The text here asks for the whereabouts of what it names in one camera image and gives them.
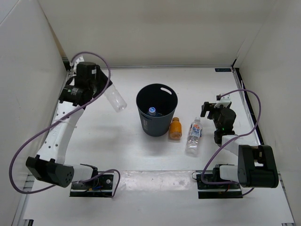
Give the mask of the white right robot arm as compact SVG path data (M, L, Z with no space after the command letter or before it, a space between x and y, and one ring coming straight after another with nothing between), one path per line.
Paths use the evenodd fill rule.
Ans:
M230 109L231 102L224 104L204 102L201 117L208 114L208 119L215 125L214 141L219 146L216 151L228 150L238 157L237 165L218 164L213 169L211 179L205 178L205 166L201 181L206 185L222 188L226 184L240 184L250 188L276 188L279 177L272 147L269 145L253 146L246 144L243 136L236 135L233 124L236 113Z

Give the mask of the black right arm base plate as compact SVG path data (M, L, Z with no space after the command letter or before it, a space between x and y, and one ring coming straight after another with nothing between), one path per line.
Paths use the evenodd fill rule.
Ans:
M194 171L191 174L192 179L197 183L199 199L236 199L243 198L240 185L208 185L201 181L201 171Z

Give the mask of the clear bottle orange blue label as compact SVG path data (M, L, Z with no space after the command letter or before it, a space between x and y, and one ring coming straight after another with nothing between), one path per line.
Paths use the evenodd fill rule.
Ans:
M199 153L199 143L202 137L203 126L200 117L196 117L191 123L188 131L185 152L189 156L197 157Z

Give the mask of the dark label sticker right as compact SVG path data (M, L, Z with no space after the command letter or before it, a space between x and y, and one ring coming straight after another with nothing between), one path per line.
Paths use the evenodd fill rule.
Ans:
M232 72L231 68L215 68L214 70L217 73L230 73L230 72Z

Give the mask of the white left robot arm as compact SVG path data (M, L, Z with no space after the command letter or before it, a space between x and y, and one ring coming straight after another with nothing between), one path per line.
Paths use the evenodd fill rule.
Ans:
M26 167L39 180L52 185L67 187L75 181L83 181L88 188L99 183L94 167L66 165L65 156L75 126L82 116L86 103L94 99L108 83L100 66L92 62L80 62L76 75L60 94L54 123L44 144L35 157L28 157Z

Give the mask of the orange juice bottle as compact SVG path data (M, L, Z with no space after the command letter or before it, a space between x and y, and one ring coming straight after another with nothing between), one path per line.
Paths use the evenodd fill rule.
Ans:
M178 117L174 117L169 127L169 138L171 140L180 140L182 137L182 125Z

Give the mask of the blue label Pocari Sweat bottle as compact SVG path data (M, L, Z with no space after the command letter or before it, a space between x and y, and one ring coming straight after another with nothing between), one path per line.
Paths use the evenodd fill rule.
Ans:
M159 113L155 107L150 107L148 109L147 115L151 117L163 117L163 114Z

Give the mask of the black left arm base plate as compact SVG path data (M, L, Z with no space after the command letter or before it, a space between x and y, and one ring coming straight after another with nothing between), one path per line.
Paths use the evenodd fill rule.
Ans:
M109 171L88 183L72 182L70 197L111 198L113 195L114 172Z

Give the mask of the clear plastic bottle white cap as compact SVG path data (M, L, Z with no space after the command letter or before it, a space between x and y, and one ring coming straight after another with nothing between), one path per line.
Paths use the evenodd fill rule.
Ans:
M117 113L126 109L127 103L113 84L106 89L104 95Z

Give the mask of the dark grey plastic bin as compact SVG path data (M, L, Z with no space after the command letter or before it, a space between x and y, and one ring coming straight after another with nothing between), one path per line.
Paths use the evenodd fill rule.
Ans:
M166 134L177 104L177 94L169 86L154 83L143 87L136 96L143 131L152 137Z

